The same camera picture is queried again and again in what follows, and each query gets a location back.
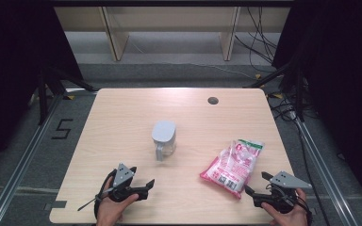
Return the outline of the aluminium floor rail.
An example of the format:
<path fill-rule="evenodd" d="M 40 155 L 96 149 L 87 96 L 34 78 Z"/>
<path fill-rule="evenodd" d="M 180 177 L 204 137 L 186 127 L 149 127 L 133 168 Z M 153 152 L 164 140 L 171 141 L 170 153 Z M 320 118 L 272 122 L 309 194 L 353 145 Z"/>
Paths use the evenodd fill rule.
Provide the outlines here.
<path fill-rule="evenodd" d="M 52 117 L 62 100 L 62 95 L 54 96 L 51 104 L 48 107 L 48 112 L 43 117 L 43 119 L 39 122 L 33 137 L 27 144 L 26 149 L 23 152 L 22 157 L 17 163 L 16 168 L 10 175 L 8 182 L 1 189 L 0 192 L 0 222 L 4 217 L 7 209 L 14 197 L 14 194 L 24 178 L 24 175 L 28 169 L 29 164 L 31 163 L 36 151 L 38 150 L 43 136 L 45 135 L 47 128 L 52 120 Z"/>
<path fill-rule="evenodd" d="M 304 122 L 301 122 L 300 119 L 296 121 L 299 132 L 301 133 L 301 138 L 303 139 L 303 144 L 310 157 L 314 168 L 319 174 L 323 186 L 328 193 L 328 196 L 337 210 L 337 214 L 342 221 L 343 226 L 358 226 L 358 221 L 356 220 L 352 208 L 348 204 L 347 200 L 344 198 L 340 188 L 338 187 L 334 177 L 331 174 L 331 171 L 326 166 L 326 163 L 321 156 L 321 153 L 309 133 Z"/>

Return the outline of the black metal stand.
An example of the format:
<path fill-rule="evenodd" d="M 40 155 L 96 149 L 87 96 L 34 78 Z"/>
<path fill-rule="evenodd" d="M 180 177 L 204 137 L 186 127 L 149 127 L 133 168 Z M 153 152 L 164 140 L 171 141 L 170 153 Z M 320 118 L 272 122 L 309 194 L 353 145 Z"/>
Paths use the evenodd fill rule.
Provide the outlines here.
<path fill-rule="evenodd" d="M 270 73 L 263 79 L 249 86 L 249 89 L 259 88 L 268 82 L 272 81 L 279 75 L 283 75 L 283 79 L 279 85 L 282 92 L 288 93 L 293 89 L 295 90 L 295 113 L 300 121 L 304 121 L 303 114 L 303 73 L 300 63 L 297 60 L 291 60 L 289 63 L 277 69 L 275 72 Z"/>
<path fill-rule="evenodd" d="M 65 93 L 65 88 L 62 85 L 61 81 L 67 80 L 87 91 L 97 91 L 96 88 L 87 84 L 82 79 L 75 78 L 69 75 L 68 73 L 64 72 L 63 70 L 53 67 L 43 68 L 38 78 L 39 78 L 38 93 L 39 93 L 39 102 L 40 102 L 40 124 L 43 124 L 48 116 L 46 87 L 48 87 L 54 95 L 63 95 Z"/>

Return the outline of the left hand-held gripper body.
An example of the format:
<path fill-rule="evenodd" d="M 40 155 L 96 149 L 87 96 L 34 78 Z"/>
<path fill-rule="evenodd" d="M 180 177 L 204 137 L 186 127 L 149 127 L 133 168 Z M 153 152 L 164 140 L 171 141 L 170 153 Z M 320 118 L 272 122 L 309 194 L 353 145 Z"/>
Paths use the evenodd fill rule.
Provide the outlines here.
<path fill-rule="evenodd" d="M 139 195 L 138 201 L 148 198 L 148 192 L 141 191 L 139 187 L 131 186 L 134 175 L 125 164 L 120 163 L 114 172 L 113 181 L 108 189 L 108 196 L 112 201 L 122 202 L 133 194 Z"/>

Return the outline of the person's left hand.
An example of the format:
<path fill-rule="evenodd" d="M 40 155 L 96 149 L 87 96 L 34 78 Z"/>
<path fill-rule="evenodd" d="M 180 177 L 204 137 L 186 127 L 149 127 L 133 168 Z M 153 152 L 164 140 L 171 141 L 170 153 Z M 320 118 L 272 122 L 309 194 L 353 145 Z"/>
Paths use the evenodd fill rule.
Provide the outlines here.
<path fill-rule="evenodd" d="M 122 218 L 123 211 L 138 198 L 138 194 L 133 194 L 122 202 L 103 198 L 98 208 L 96 226 L 114 226 Z"/>

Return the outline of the beige wooden shelf unit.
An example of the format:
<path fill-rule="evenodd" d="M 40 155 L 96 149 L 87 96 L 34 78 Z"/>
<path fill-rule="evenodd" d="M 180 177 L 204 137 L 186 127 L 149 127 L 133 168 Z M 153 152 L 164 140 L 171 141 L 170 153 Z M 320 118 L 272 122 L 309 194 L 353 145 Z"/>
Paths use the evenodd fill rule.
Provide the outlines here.
<path fill-rule="evenodd" d="M 104 32 L 113 59 L 123 56 L 131 32 L 216 32 L 223 59 L 231 59 L 235 34 L 261 26 L 280 33 L 288 8 L 276 7 L 56 7 L 61 27 L 72 32 Z"/>

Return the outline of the pink and white powder bag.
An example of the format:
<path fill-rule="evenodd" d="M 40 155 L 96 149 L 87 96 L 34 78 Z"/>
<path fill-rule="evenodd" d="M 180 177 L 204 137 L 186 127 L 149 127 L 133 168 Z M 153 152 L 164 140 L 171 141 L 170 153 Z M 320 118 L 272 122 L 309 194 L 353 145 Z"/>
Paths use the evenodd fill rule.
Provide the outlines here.
<path fill-rule="evenodd" d="M 233 140 L 214 158 L 209 167 L 200 173 L 200 177 L 240 199 L 241 192 L 250 181 L 255 162 L 264 146 L 265 144 L 260 141 Z"/>

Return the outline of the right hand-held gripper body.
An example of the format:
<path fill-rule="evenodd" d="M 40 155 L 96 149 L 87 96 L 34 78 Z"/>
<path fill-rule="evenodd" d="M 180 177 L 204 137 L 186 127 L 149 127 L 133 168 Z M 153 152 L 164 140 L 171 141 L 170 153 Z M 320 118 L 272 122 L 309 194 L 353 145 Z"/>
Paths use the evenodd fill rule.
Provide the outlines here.
<path fill-rule="evenodd" d="M 276 211 L 286 214 L 298 203 L 297 188 L 311 188 L 312 185 L 285 171 L 273 175 L 266 188 L 271 194 L 258 194 L 253 200 L 255 207 L 260 207 L 263 202 L 271 205 Z"/>

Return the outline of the black curtain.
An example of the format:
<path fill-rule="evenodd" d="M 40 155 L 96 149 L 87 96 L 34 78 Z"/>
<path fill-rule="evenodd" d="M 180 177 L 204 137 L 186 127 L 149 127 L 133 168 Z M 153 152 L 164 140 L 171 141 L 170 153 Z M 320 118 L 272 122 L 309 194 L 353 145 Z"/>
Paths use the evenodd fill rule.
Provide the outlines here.
<path fill-rule="evenodd" d="M 0 152 L 46 68 L 82 77 L 54 7 L 49 0 L 0 0 Z"/>
<path fill-rule="evenodd" d="M 294 0 L 273 66 L 286 64 L 315 19 L 304 76 L 323 123 L 362 186 L 362 0 Z"/>

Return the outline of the person's right hand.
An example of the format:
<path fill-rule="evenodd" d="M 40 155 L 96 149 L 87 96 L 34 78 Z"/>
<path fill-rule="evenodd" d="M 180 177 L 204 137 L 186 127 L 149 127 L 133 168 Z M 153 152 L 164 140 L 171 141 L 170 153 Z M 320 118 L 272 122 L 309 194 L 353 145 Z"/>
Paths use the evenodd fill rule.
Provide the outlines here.
<path fill-rule="evenodd" d="M 306 211 L 298 204 L 286 214 L 277 212 L 266 202 L 261 207 L 272 217 L 271 226 L 308 226 Z"/>

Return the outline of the clear jar with grey lid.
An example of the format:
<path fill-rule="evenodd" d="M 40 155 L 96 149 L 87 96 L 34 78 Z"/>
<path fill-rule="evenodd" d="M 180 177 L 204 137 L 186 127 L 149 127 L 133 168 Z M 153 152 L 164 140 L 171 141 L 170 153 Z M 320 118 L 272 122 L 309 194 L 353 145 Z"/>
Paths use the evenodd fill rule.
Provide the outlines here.
<path fill-rule="evenodd" d="M 162 161 L 176 149 L 176 125 L 173 121 L 158 121 L 152 131 L 152 139 L 156 144 L 156 160 Z"/>

